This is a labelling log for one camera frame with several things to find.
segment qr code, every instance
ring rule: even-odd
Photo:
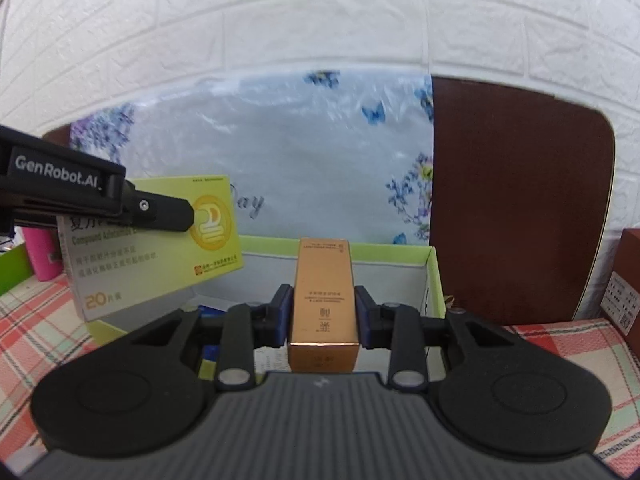
[[[629,316],[624,313],[620,318],[620,326],[626,330],[629,328],[629,325],[631,325],[631,320],[629,319]]]

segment brown board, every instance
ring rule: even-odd
[[[431,244],[445,294],[501,324],[570,320],[607,213],[614,135],[599,112],[433,78]]]

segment plaid tablecloth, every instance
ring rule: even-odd
[[[39,439],[29,412],[49,371],[94,348],[76,314],[66,276],[34,276],[0,296],[0,460]]]
[[[622,477],[640,467],[640,364],[606,319],[511,327],[528,341],[593,372],[613,410],[595,454]]]
[[[640,467],[640,365],[605,319],[511,327],[525,339],[588,368],[609,389],[613,412],[596,455],[620,476]],[[34,385],[94,348],[65,276],[30,278],[0,296],[0,460],[38,442],[29,412]]]

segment cardboard box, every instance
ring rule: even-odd
[[[242,269],[92,321],[87,324],[89,332],[98,344],[105,344],[180,306],[185,310],[199,305],[228,310],[245,301],[266,303],[280,284],[295,283],[299,240],[241,236],[240,243]],[[413,305],[422,316],[444,317],[435,248],[351,243],[350,253],[353,283],[365,286],[374,300]],[[389,355],[387,349],[360,347],[354,371],[378,372],[385,381]],[[258,373],[290,370],[287,348],[257,349],[255,368]]]
[[[94,320],[242,267],[226,176],[132,180],[142,191],[187,199],[188,232],[144,230],[59,217],[58,233],[76,309]]]
[[[360,345],[347,240],[300,240],[293,305],[291,370],[353,371]]]
[[[613,272],[600,306],[640,354],[640,229],[624,229],[613,261]]]

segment open box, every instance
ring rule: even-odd
[[[298,240],[241,236],[244,267],[162,298],[145,301],[87,324],[98,344],[149,323],[176,308],[200,305],[227,310],[238,303],[267,303],[282,283],[295,283]],[[404,303],[423,316],[444,317],[435,248],[351,243],[354,285],[363,285],[377,303]],[[256,351],[259,372],[286,368],[285,349]],[[388,350],[360,348],[355,370],[386,374]]]

